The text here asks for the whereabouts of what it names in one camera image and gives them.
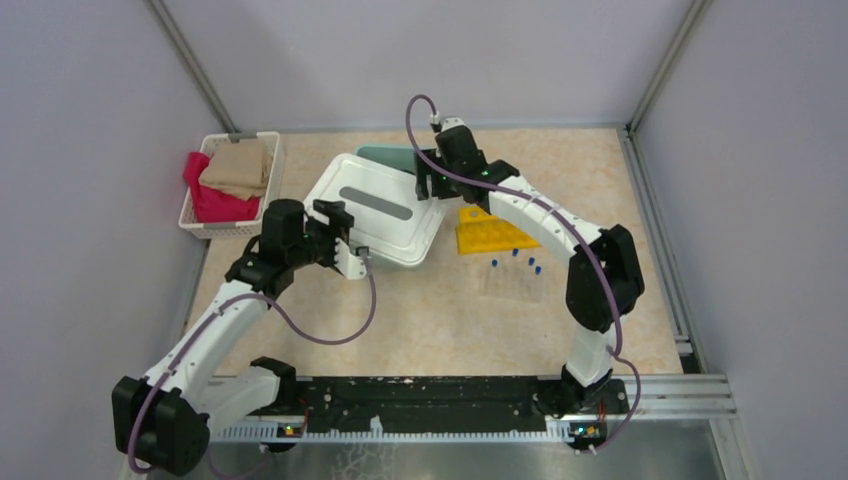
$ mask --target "white plastic box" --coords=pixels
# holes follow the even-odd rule
[[[424,261],[447,205],[415,195],[415,176],[350,153],[337,156],[306,196],[309,215],[315,199],[345,202],[353,215],[351,246],[367,246],[375,260],[407,268]]]
[[[197,238],[252,237],[259,234],[262,228],[262,214],[272,200],[280,197],[284,167],[283,143],[280,141],[280,134],[277,132],[257,132],[207,135],[200,146],[200,152],[211,158],[222,144],[237,143],[241,140],[253,138],[261,140],[265,144],[265,150],[273,158],[271,172],[268,175],[268,187],[259,203],[259,212],[256,214],[256,218],[240,222],[199,223],[194,215],[191,190],[186,189],[183,210],[180,213],[180,228],[191,232]]]

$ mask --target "beige cloth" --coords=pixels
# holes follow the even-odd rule
[[[247,200],[265,195],[273,159],[259,140],[225,143],[200,174],[200,184]]]

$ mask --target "white wall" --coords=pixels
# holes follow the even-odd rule
[[[845,478],[848,3],[715,2],[640,141],[763,478]]]
[[[691,0],[167,2],[242,128],[623,123]]]
[[[111,389],[177,338],[180,175],[218,126],[140,1],[4,1],[0,65],[0,470],[113,478]]]

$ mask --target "metal floor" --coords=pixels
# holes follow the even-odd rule
[[[223,473],[246,472],[260,461],[255,445],[212,445]],[[636,421],[597,457],[574,456],[551,444],[299,445],[274,455],[251,477],[331,480],[721,479],[707,420]],[[151,479],[173,479],[154,473]],[[186,479],[214,480],[204,461]]]

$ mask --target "green object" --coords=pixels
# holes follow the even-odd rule
[[[432,147],[421,147],[426,150]],[[415,175],[415,150],[406,145],[366,143],[353,152],[357,157]]]

